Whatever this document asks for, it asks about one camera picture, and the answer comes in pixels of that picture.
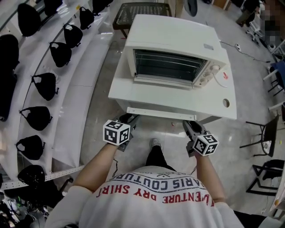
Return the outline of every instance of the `white table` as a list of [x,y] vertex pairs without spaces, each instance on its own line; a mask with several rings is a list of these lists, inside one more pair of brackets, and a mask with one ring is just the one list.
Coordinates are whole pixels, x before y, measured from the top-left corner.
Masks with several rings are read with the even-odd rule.
[[236,119],[236,95],[230,66],[226,66],[216,77],[227,80],[222,81],[221,86],[213,78],[201,89],[137,82],[130,74],[126,53],[123,51],[108,97],[115,99],[124,111],[131,107],[128,112],[132,110],[130,113],[134,114],[161,114],[161,117],[174,119],[183,119],[188,115],[189,119],[193,117],[198,121],[203,120],[202,124],[220,118]]

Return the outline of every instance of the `human arm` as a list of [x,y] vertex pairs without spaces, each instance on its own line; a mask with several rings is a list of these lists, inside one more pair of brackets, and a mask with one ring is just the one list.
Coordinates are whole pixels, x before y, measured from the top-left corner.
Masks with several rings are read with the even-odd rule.
[[118,146],[106,144],[78,174],[74,186],[95,192],[106,181],[117,148]]
[[213,201],[225,202],[223,185],[208,156],[195,154],[197,160],[197,178],[203,183],[210,193]]
[[45,228],[63,228],[78,224],[86,202],[106,181],[116,150],[117,146],[106,144],[84,167],[66,196],[50,213]]

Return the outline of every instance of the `black pants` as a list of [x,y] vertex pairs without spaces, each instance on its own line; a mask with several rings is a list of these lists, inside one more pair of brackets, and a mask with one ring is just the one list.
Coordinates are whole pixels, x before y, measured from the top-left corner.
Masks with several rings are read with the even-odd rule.
[[163,156],[160,146],[154,146],[147,157],[146,166],[160,166],[173,171],[176,171],[174,168],[169,166]]
[[235,212],[235,215],[239,219],[244,228],[258,228],[263,220],[266,218],[259,215],[249,215],[242,212]]

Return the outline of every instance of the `black mesh tray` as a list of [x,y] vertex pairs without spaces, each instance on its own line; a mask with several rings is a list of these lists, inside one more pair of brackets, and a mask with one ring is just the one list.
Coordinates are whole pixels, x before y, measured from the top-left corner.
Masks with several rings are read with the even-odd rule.
[[123,3],[113,22],[113,28],[130,29],[134,17],[137,14],[152,14],[160,16],[171,16],[170,7],[165,3],[136,2]]

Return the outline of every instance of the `power cable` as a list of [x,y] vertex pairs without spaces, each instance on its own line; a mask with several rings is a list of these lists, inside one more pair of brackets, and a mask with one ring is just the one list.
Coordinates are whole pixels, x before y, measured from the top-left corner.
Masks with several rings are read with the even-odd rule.
[[[231,46],[231,47],[233,47],[233,48],[236,49],[236,47],[233,46],[233,45],[231,45],[231,44],[228,44],[228,43],[225,43],[225,42],[222,42],[222,41],[220,41],[220,42],[223,43],[223,44],[229,45],[229,46]],[[242,53],[242,54],[244,54],[244,55],[246,55],[246,56],[248,56],[248,57],[251,57],[251,58],[253,58],[253,60],[256,60],[256,61],[259,61],[259,62],[264,62],[264,63],[270,63],[270,62],[271,62],[271,61],[258,60],[258,59],[256,59],[255,57],[253,57],[253,56],[251,56],[251,55],[249,55],[249,54],[247,54],[247,53],[244,53],[244,52],[240,52],[240,53]]]
[[118,171],[118,161],[116,159],[113,159],[116,162],[116,171],[113,173],[112,177],[115,177],[116,172]]
[[195,166],[194,170],[192,171],[192,173],[190,175],[192,175],[197,169],[197,166]]

